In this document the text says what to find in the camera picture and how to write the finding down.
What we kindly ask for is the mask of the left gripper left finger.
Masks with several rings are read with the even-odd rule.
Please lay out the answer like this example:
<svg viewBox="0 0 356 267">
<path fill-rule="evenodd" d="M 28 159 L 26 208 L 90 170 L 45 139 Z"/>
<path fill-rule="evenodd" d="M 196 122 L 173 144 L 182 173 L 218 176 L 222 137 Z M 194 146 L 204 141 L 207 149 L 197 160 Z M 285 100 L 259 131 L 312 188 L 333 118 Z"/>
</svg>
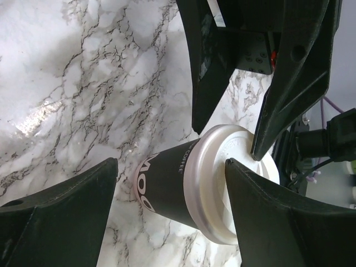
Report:
<svg viewBox="0 0 356 267">
<path fill-rule="evenodd" d="M 1 266 L 96 266 L 118 174 L 107 158 L 1 206 Z"/>
</svg>

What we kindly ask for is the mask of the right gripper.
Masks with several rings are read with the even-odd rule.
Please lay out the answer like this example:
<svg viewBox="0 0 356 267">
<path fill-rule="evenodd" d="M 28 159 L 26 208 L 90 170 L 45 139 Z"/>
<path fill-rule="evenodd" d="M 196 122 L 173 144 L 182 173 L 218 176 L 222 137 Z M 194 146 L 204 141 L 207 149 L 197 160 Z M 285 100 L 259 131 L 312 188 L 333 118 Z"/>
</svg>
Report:
<svg viewBox="0 0 356 267">
<path fill-rule="evenodd" d="M 176 3 L 189 50 L 196 133 L 202 133 L 236 68 L 264 75 L 274 71 L 251 149 L 260 161 L 277 137 L 326 94 L 341 2 Z"/>
</svg>

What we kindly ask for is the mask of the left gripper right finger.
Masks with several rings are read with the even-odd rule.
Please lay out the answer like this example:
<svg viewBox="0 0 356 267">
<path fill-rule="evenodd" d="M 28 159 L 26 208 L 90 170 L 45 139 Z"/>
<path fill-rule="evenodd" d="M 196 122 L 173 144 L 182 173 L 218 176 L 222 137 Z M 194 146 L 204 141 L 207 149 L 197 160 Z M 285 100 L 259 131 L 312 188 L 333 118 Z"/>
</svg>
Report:
<svg viewBox="0 0 356 267">
<path fill-rule="evenodd" d="M 235 159 L 225 177 L 243 266 L 355 266 L 355 210 L 301 196 Z"/>
</svg>

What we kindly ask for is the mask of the white coffee cup lid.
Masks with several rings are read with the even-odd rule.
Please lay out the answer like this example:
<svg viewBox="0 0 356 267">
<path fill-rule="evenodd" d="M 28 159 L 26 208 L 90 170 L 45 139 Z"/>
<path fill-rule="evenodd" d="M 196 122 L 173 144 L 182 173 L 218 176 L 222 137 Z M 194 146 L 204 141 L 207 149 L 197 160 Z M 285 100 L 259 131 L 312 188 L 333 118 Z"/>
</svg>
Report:
<svg viewBox="0 0 356 267">
<path fill-rule="evenodd" d="M 251 157 L 253 137 L 238 125 L 216 125 L 202 136 L 187 158 L 183 178 L 186 206 L 196 227 L 214 243 L 238 243 L 225 180 L 227 159 L 234 158 L 258 175 L 280 182 L 269 153 L 260 161 Z"/>
</svg>

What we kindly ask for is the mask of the dark paper coffee cup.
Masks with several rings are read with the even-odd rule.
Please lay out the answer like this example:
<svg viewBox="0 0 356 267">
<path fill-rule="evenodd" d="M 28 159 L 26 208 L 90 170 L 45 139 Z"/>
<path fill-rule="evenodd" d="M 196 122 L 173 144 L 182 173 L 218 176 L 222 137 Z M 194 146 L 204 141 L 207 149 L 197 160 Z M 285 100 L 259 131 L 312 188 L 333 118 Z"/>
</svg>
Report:
<svg viewBox="0 0 356 267">
<path fill-rule="evenodd" d="M 195 229 L 198 226 L 189 208 L 197 202 L 199 142 L 196 139 L 149 156 L 133 179 L 143 207 Z"/>
</svg>

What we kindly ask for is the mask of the black mounting rail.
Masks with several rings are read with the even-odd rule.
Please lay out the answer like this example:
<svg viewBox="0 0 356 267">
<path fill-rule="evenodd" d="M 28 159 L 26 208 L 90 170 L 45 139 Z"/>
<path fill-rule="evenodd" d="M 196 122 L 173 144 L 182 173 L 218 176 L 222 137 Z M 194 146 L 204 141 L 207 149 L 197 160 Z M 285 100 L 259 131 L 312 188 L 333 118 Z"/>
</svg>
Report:
<svg viewBox="0 0 356 267">
<path fill-rule="evenodd" d="M 313 159 L 302 159 L 296 149 L 296 136 L 300 132 L 309 131 L 307 121 L 300 116 L 287 130 L 276 139 L 272 158 L 279 171 L 280 185 L 288 187 L 298 175 L 313 167 Z"/>
</svg>

